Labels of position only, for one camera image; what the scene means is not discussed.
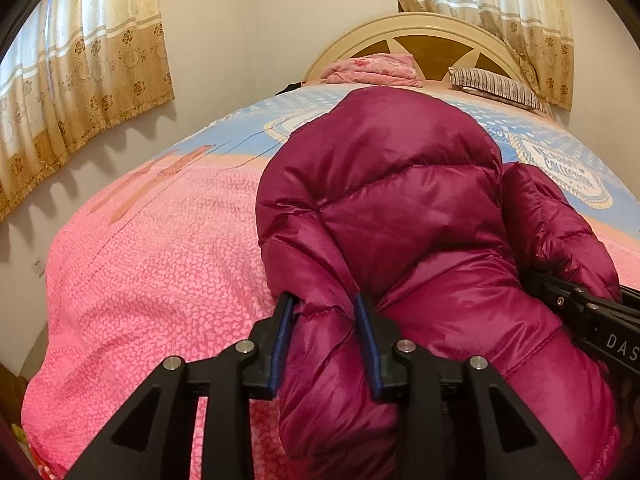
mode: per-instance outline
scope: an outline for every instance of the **folded pink blanket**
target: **folded pink blanket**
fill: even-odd
[[[422,86],[423,81],[412,54],[372,54],[331,63],[320,73],[319,82]]]

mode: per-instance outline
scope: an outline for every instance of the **magenta sleeping bag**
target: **magenta sleeping bag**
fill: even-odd
[[[273,157],[256,211],[271,291],[301,300],[280,390],[292,479],[392,477],[396,407],[366,383],[359,291],[434,354],[487,357],[582,478],[611,471],[614,397],[518,272],[619,301],[616,270],[559,188],[536,167],[503,165],[470,116],[419,92],[355,90]]]

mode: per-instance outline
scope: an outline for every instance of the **black clamp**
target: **black clamp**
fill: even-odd
[[[374,397],[400,405],[397,480],[578,480],[558,444],[482,356],[460,363],[401,337],[356,298],[356,330]],[[443,405],[457,459],[447,463]]]
[[[640,383],[640,292],[620,287],[619,304],[542,272],[526,272],[520,282],[560,317],[578,348]]]
[[[170,356],[111,417],[66,480],[189,480],[199,397],[208,397],[203,480],[253,480],[249,399],[275,398],[293,329],[295,298],[217,357]]]

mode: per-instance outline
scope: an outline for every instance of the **bed headboard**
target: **bed headboard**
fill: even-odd
[[[402,12],[355,28],[316,59],[305,81],[318,79],[339,59],[382,52],[413,54],[425,79],[442,80],[450,66],[476,67],[529,86],[503,42],[475,25],[432,12]]]

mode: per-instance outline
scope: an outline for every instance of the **floral curtain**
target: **floral curtain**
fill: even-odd
[[[533,90],[571,110],[574,40],[567,0],[398,0],[402,10],[455,16],[503,40]]]
[[[42,0],[0,63],[0,221],[97,134],[173,98],[158,0]]]

